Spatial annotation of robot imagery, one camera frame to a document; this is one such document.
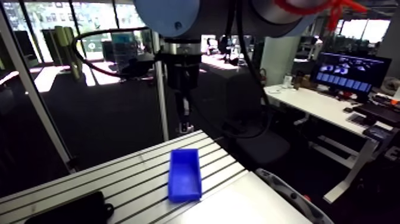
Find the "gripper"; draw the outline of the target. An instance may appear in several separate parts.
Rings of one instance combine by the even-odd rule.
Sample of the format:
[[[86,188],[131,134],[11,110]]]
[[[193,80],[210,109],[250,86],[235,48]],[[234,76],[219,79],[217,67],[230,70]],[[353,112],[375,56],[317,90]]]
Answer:
[[[186,133],[193,131],[193,125],[190,121],[192,112],[190,101],[180,92],[187,93],[198,86],[199,65],[201,63],[201,54],[197,55],[173,55],[163,54],[163,62],[167,66],[167,84],[175,92],[176,110],[179,117],[179,132],[182,133],[184,124]]]

